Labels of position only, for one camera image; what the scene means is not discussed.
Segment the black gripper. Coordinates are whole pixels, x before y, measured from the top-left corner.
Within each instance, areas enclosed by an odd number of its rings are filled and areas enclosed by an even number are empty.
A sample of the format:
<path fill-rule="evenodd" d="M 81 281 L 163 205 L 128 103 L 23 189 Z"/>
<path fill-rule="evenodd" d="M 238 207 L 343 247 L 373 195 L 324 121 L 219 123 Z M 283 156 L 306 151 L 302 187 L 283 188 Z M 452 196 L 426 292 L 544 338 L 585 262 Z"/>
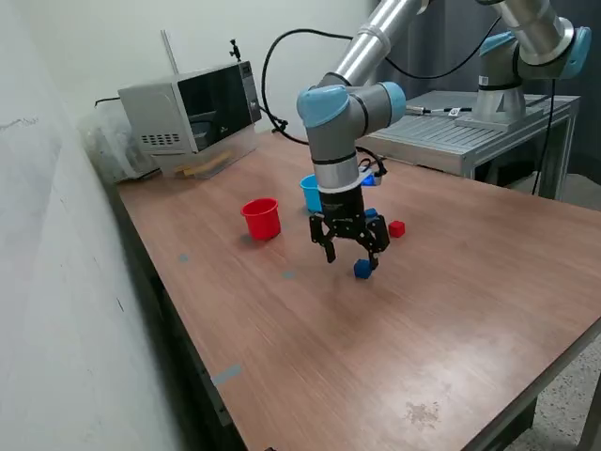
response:
<path fill-rule="evenodd" d="M 385 218 L 382 215 L 366 217 L 362 186 L 338 193 L 319 193 L 321 211 L 309 217 L 310 235 L 319 244 L 329 263 L 336 259 L 333 238 L 335 235 L 358 235 L 357 242 L 367 251 L 364 263 L 370 271 L 378 267 L 378 256 L 390 244 Z"/>

